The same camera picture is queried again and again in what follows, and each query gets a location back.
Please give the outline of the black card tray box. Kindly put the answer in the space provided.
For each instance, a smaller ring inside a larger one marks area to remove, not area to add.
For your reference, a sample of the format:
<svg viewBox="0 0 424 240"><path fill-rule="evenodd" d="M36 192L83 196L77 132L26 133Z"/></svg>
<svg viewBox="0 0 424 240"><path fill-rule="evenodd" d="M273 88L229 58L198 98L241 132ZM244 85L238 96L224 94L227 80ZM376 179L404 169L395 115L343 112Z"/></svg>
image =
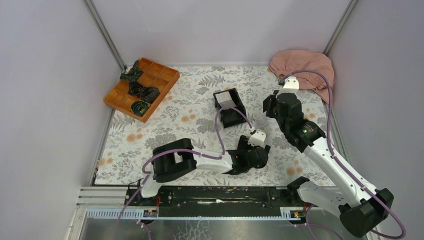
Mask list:
<svg viewBox="0 0 424 240"><path fill-rule="evenodd" d="M221 93L221 92L224 92L224 91L229 91L229 93L232 97L232 100L236 104L236 107L221 108L219 106L215 95L217 93ZM238 91L235 88L230 88L230 89L227 89L227 90L215 92L213 94L213 98L214 98L214 101L215 101L215 107L218 110L222 109L222 111L219 113L219 119L220 119L220 121L221 121L221 123L222 123L222 125L225 129L247 122L247 120L245 119L245 117L247 116L246 108L245 108L244 104L242 103L242 100L239 96Z"/></svg>

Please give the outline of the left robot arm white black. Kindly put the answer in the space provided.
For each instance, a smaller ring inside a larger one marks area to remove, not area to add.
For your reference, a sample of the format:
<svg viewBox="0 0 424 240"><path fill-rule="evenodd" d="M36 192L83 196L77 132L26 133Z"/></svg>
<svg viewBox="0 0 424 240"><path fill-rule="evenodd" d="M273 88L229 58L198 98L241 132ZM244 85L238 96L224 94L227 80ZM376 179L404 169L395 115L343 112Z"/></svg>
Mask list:
<svg viewBox="0 0 424 240"><path fill-rule="evenodd" d="M253 168L264 168L271 150L265 139L266 134L261 131L251 136L241 135L237 148L224 152L197 148L189 138L159 146L152 152L151 161L147 164L149 169L143 169L147 177L141 182L135 197L142 205L148 206L154 202L163 184L195 170L240 175Z"/></svg>

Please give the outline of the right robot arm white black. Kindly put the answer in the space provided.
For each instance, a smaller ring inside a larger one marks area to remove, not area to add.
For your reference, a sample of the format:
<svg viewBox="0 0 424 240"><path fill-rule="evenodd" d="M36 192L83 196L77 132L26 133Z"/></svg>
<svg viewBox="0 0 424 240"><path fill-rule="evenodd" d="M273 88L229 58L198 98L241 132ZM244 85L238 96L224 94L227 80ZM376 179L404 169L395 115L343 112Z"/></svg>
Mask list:
<svg viewBox="0 0 424 240"><path fill-rule="evenodd" d="M325 132L304 118L302 103L294 93L273 93L263 101L263 112L276 122L287 141L314 161L337 186L339 193L322 188L306 177L287 187L287 201L317 205L339 218L344 228L357 238L365 236L390 212L394 195L377 189L365 180L328 144Z"/></svg>

